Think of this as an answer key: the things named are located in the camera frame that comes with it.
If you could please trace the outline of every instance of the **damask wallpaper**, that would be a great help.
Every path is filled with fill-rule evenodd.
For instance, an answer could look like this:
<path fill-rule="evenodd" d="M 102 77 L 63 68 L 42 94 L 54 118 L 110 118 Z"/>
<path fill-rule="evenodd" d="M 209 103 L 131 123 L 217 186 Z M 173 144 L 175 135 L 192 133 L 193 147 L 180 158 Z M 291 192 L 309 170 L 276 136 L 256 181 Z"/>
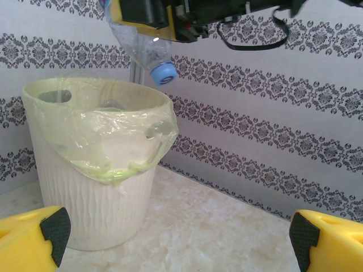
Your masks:
<path fill-rule="evenodd" d="M 224 35 L 277 41 L 271 13 Z M 215 24 L 208 39 L 173 44 L 179 79 L 160 90 L 180 135 L 161 165 L 285 219 L 311 209 L 363 222 L 363 9 L 309 0 L 277 16 L 292 32 L 278 49 L 234 52 Z"/>
<path fill-rule="evenodd" d="M 97 0 L 0 0 L 0 194 L 37 179 L 20 98 L 33 80 L 79 74 L 130 78 Z"/>

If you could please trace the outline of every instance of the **blue bottle cap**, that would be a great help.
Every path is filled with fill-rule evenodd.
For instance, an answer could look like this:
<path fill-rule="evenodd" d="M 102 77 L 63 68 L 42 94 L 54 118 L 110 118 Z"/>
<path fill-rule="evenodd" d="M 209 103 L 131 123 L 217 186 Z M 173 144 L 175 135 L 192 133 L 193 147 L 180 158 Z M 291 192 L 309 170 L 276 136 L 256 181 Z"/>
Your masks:
<path fill-rule="evenodd" d="M 174 65 L 168 62 L 157 66 L 151 71 L 150 75 L 157 86 L 162 86 L 173 81 L 178 76 L 178 73 Z"/>

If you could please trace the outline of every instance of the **yellow-green plastic bag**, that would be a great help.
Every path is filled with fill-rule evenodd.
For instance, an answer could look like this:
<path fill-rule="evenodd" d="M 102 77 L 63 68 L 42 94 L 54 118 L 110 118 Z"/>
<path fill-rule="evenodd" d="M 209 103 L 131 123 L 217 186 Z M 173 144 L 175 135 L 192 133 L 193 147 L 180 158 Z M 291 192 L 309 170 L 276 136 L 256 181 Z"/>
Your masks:
<path fill-rule="evenodd" d="M 22 97 L 31 131 L 105 184 L 155 167 L 178 135 L 169 97 L 139 84 L 52 78 L 25 85 Z"/>

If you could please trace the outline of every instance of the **white trash can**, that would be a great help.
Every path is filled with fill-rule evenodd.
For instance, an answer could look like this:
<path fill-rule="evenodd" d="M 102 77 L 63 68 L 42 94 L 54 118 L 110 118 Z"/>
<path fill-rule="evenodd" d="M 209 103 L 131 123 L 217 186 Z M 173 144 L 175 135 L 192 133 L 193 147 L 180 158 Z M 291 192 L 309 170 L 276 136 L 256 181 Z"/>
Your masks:
<path fill-rule="evenodd" d="M 172 101 L 119 80 L 53 78 L 25 85 L 23 103 L 44 205 L 70 215 L 68 246 L 102 250 L 132 237 L 178 134 Z"/>

